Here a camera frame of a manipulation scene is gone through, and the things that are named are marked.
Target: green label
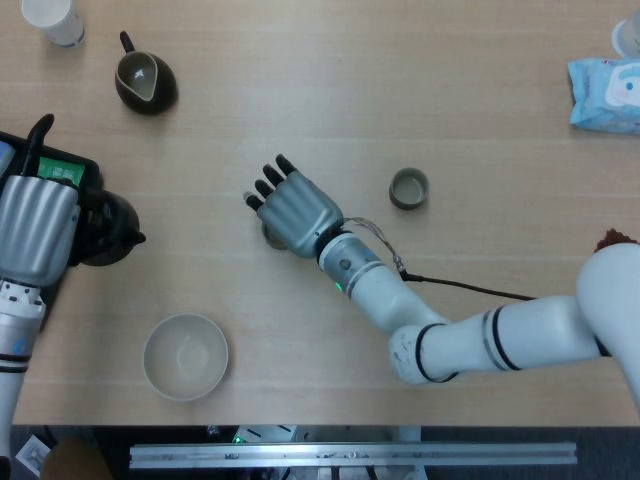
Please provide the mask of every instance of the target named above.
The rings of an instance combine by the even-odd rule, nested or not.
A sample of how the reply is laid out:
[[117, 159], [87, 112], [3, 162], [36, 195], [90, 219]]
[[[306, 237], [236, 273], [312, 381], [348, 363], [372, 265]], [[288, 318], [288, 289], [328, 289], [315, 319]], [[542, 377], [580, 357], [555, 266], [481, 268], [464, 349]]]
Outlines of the green label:
[[69, 180], [76, 187], [80, 186], [80, 180], [84, 175], [84, 166], [75, 163], [61, 162], [53, 158], [40, 157], [38, 176], [53, 180]]

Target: white robotic arm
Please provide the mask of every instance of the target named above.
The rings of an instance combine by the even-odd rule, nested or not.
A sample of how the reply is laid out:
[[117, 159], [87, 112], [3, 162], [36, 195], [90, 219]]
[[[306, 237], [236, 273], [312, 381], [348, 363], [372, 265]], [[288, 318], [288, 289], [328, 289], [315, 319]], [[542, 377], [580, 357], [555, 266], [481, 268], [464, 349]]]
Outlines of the white robotic arm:
[[39, 295], [38, 288], [0, 280], [0, 479], [11, 471], [13, 412], [45, 314]]
[[640, 407], [640, 246], [620, 244], [584, 266], [577, 294], [499, 307], [451, 323], [434, 312], [354, 234], [337, 205], [283, 156], [245, 194], [271, 233], [320, 269], [380, 329], [390, 361], [412, 384], [446, 382], [466, 371], [511, 371], [608, 356], [620, 362]]

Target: robot finger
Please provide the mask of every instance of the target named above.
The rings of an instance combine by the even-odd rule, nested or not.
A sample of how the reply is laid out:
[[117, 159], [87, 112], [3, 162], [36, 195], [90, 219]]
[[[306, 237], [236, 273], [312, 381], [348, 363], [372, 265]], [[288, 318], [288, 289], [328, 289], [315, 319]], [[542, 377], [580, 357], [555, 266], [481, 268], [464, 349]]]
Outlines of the robot finger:
[[278, 165], [278, 167], [280, 167], [280, 170], [282, 170], [282, 173], [284, 173], [287, 176], [296, 171], [296, 167], [294, 167], [291, 164], [291, 162], [287, 160], [285, 156], [282, 154], [279, 154], [276, 157], [276, 164]]
[[279, 183], [284, 182], [284, 178], [282, 178], [282, 175], [280, 175], [278, 171], [271, 165], [265, 165], [264, 167], [262, 167], [262, 171], [274, 187], [277, 187]]
[[262, 203], [262, 200], [260, 200], [258, 197], [256, 197], [253, 193], [250, 193], [250, 192], [246, 192], [244, 194], [244, 201], [256, 212], [262, 205], [264, 205], [264, 203]]
[[267, 198], [273, 193], [273, 188], [271, 188], [264, 180], [256, 180], [256, 190], [258, 190], [258, 193], [260, 193], [264, 198]]

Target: blue plastic package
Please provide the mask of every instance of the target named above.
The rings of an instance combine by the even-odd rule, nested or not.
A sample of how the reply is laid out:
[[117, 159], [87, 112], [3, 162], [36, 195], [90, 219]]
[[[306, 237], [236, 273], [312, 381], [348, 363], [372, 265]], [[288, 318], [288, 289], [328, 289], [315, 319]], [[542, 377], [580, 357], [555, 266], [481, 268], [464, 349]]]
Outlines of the blue plastic package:
[[589, 130], [640, 133], [640, 62], [585, 58], [569, 63], [576, 104], [569, 123]]

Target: white cup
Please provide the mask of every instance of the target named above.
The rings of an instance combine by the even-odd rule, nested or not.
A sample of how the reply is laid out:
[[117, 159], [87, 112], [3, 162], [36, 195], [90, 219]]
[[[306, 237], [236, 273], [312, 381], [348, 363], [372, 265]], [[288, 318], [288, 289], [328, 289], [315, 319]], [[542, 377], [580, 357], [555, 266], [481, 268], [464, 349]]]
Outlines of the white cup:
[[69, 48], [84, 41], [84, 23], [74, 0], [22, 0], [22, 15], [55, 45]]

